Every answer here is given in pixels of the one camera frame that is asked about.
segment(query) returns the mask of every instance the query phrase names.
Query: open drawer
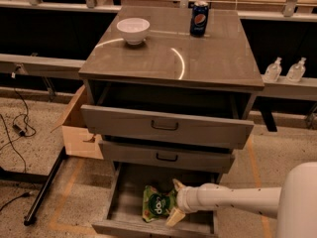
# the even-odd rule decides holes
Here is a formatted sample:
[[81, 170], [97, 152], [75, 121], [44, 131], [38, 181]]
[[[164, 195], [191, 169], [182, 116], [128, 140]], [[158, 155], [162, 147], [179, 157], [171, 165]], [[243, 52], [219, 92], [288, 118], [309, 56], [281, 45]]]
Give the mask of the open drawer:
[[229, 149], [116, 138], [99, 146], [104, 160], [120, 163], [225, 174], [234, 162]]
[[168, 192], [173, 188], [172, 179], [191, 186], [214, 181], [210, 173], [120, 164], [107, 201], [106, 215], [102, 221], [94, 223], [93, 228], [97, 233], [119, 237], [217, 237], [213, 212], [188, 214], [173, 228], [164, 226], [165, 219], [150, 223], [143, 220], [145, 186], [152, 185], [158, 191]]
[[207, 147], [243, 149], [252, 121], [83, 105], [90, 133]]

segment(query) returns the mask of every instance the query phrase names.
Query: hand sanitizer bottle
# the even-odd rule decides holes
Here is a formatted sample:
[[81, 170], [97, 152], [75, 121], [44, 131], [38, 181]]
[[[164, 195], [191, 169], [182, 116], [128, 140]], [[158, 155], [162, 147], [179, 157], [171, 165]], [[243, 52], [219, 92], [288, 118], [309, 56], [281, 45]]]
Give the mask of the hand sanitizer bottle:
[[271, 63], [265, 72], [264, 81], [267, 82], [277, 82], [278, 77], [281, 73], [281, 66], [280, 66], [281, 58], [277, 58], [275, 63]]
[[286, 78], [291, 82], [299, 82], [303, 74], [305, 73], [306, 67], [305, 67], [305, 61], [306, 58], [301, 58], [301, 60], [298, 63], [295, 63], [291, 66], [289, 69]]

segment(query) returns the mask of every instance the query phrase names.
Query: drawer cabinet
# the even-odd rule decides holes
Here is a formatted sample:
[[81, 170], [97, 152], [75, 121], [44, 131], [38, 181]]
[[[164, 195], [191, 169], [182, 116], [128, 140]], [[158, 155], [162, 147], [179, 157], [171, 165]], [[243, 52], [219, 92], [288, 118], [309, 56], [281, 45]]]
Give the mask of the drawer cabinet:
[[[116, 25], [148, 19], [146, 40], [129, 46]], [[172, 190], [219, 182], [253, 129], [247, 121], [264, 84], [239, 17], [211, 10], [202, 38], [189, 36], [191, 10], [123, 7], [79, 71], [89, 101], [81, 107], [90, 133], [114, 167], [98, 233], [119, 237], [217, 236], [214, 212], [188, 214], [173, 228], [142, 219], [146, 185]]]

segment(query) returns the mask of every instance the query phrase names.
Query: black cable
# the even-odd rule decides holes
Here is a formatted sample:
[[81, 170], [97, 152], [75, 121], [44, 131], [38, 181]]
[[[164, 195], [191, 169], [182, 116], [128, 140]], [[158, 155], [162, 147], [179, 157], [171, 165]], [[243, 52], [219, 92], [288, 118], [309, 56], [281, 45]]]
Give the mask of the black cable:
[[15, 149], [15, 147], [14, 147], [14, 145], [13, 145], [13, 142], [12, 142], [12, 140], [11, 140], [11, 138], [10, 138], [10, 134], [9, 134], [9, 131], [8, 131], [8, 127], [7, 127], [6, 121], [4, 120], [2, 114], [0, 114], [0, 118], [2, 119], [2, 122], [3, 122], [3, 125], [4, 125], [4, 129], [5, 129], [6, 133], [7, 133], [7, 137], [8, 137], [9, 143], [10, 143], [12, 149], [14, 150], [14, 152], [15, 152], [15, 153], [21, 158], [21, 160], [23, 161], [23, 163], [24, 163], [24, 173], [26, 173], [26, 172], [27, 172], [27, 163], [26, 163], [26, 161], [24, 160], [24, 158], [22, 157], [22, 155]]
[[0, 212], [4, 209], [4, 207], [8, 206], [10, 203], [12, 203], [13, 201], [21, 198], [21, 197], [29, 197], [32, 193], [31, 192], [24, 192], [23, 194], [20, 194], [17, 197], [12, 198], [11, 200], [7, 201], [5, 204], [3, 204], [0, 208]]
[[[19, 136], [19, 138], [16, 138], [16, 139], [14, 139], [14, 140], [11, 140], [11, 142], [12, 142], [12, 143], [13, 143], [13, 142], [16, 142], [17, 140], [19, 140], [19, 139], [21, 139], [21, 138], [22, 138], [22, 136]], [[10, 145], [10, 142], [4, 144], [4, 145], [0, 148], [0, 155], [1, 155], [1, 150], [4, 149], [6, 146], [9, 146], [9, 145]]]
[[[23, 101], [23, 103], [24, 103], [24, 105], [25, 105], [25, 107], [26, 107], [26, 112], [27, 112], [27, 113], [26, 113], [26, 114], [20, 114], [20, 115], [16, 116], [16, 117], [13, 119], [12, 124], [13, 124], [13, 126], [16, 125], [15, 121], [16, 121], [19, 117], [24, 116], [23, 122], [24, 122], [24, 124], [25, 124], [25, 133], [24, 133], [23, 136], [24, 136], [24, 137], [32, 137], [32, 136], [36, 135], [37, 131], [36, 131], [35, 128], [33, 128], [32, 126], [30, 126], [30, 124], [29, 124], [29, 107], [28, 107], [28, 104], [26, 103], [26, 101], [24, 100], [24, 98], [22, 97], [22, 95], [16, 90], [16, 88], [14, 88], [14, 91], [15, 91], [16, 94], [19, 95], [20, 99]], [[28, 128], [30, 128], [30, 129], [32, 130], [32, 133], [29, 134], [29, 135], [26, 134], [26, 133], [28, 132]]]

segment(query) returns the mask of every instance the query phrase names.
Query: snack bag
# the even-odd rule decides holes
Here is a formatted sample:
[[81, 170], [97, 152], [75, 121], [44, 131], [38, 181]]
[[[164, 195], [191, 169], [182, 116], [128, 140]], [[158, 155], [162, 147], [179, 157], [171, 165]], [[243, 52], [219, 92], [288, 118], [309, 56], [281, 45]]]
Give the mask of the snack bag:
[[169, 193], [160, 193], [155, 187], [147, 185], [143, 194], [143, 219], [149, 223], [168, 217], [176, 204], [176, 196], [175, 189]]

